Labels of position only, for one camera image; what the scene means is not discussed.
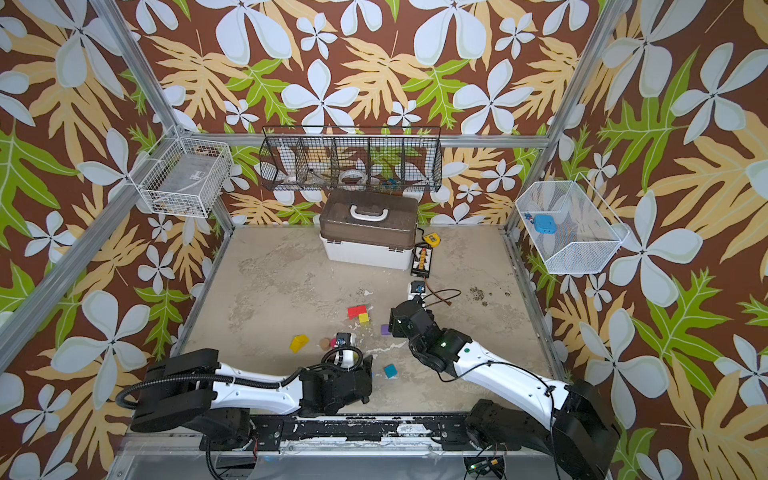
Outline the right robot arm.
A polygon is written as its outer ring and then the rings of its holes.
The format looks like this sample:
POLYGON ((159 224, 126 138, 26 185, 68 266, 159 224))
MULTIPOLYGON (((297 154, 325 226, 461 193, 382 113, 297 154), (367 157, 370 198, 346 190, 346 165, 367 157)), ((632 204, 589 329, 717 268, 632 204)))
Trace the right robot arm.
POLYGON ((472 443, 528 448, 550 455, 573 479, 603 479, 618 446, 615 417, 597 388, 566 383, 509 362, 455 329, 441 328, 417 293, 391 308, 390 333, 408 341, 412 355, 438 374, 481 386, 511 403, 478 401, 465 419, 472 443))

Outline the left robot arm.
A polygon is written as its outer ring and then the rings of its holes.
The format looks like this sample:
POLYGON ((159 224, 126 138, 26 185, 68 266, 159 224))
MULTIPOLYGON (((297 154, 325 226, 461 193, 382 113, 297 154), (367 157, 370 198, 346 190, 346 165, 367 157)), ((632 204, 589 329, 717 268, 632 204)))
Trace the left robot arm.
POLYGON ((232 367, 219 360, 218 350, 206 348, 150 365, 144 380, 115 401, 134 412, 131 429, 143 433, 192 428, 214 410, 329 416, 370 401, 372 364, 371 355, 342 344, 319 363, 281 377, 232 367))

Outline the red rectangular block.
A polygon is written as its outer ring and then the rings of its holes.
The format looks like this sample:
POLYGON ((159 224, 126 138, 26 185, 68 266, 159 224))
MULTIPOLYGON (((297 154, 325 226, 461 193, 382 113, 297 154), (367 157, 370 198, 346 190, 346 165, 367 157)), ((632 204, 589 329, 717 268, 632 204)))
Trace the red rectangular block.
POLYGON ((366 314, 367 312, 368 309, 366 305, 357 305, 347 309, 347 316, 349 320, 354 320, 355 318, 362 314, 366 314))

